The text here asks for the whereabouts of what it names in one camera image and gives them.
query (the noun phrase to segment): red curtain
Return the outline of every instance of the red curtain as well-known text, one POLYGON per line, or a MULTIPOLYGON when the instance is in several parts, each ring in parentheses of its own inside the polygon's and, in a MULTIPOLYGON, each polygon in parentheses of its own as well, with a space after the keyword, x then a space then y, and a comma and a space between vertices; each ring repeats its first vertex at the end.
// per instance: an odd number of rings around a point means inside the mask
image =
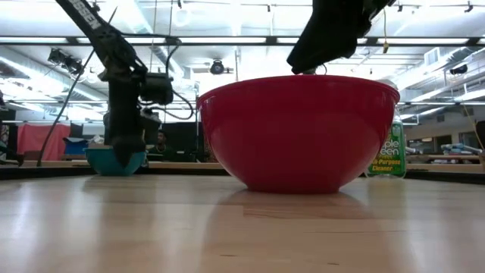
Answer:
MULTIPOLYGON (((51 126, 36 126, 25 124, 18 127, 17 153, 23 155, 27 151, 40 151, 51 126)), ((66 125, 56 125, 50 139, 45 147, 42 160, 58 161, 61 160, 66 144, 62 139, 68 137, 70 127, 66 125)))

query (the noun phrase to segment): cleaner bottle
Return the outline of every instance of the cleaner bottle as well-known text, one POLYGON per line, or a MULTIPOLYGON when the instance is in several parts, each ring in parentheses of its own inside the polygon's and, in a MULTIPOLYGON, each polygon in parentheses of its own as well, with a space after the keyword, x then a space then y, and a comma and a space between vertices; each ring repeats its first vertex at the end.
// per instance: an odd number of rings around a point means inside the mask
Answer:
POLYGON ((365 171, 366 177, 399 177, 406 175, 404 127, 399 111, 394 111, 393 124, 379 154, 365 171))

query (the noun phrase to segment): blue bowl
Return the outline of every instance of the blue bowl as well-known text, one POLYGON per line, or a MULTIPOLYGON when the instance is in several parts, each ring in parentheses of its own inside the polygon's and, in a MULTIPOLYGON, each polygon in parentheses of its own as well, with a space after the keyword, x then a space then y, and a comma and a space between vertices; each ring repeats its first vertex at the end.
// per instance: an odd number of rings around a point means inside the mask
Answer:
POLYGON ((136 152, 131 156, 128 165, 123 168, 113 149, 84 149, 89 165, 98 174, 105 176, 130 176, 143 164, 146 158, 145 152, 136 152))

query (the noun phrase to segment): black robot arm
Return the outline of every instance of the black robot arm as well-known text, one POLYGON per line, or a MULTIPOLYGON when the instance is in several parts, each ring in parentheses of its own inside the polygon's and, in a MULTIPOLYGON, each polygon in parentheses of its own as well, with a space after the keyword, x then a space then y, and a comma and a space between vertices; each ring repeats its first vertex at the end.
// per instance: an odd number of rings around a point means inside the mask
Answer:
POLYGON ((313 71, 337 58, 350 58, 371 20, 396 0, 313 0, 313 13, 287 62, 294 74, 313 71))
POLYGON ((103 20, 86 0, 56 2, 83 31, 105 66, 99 75, 109 86, 110 133, 105 144, 113 146, 118 161, 126 166, 134 152, 144 152, 146 148, 139 97, 160 105, 171 103, 171 78, 164 73, 149 73, 122 32, 103 20))

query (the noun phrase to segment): bottle label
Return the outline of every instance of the bottle label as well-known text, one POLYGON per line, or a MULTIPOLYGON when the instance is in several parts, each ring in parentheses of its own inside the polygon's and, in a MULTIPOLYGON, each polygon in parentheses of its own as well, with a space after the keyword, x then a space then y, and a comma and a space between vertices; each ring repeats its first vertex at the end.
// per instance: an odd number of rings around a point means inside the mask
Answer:
POLYGON ((369 166, 369 173, 403 175, 406 171, 404 132, 400 123, 393 123, 379 154, 369 166))

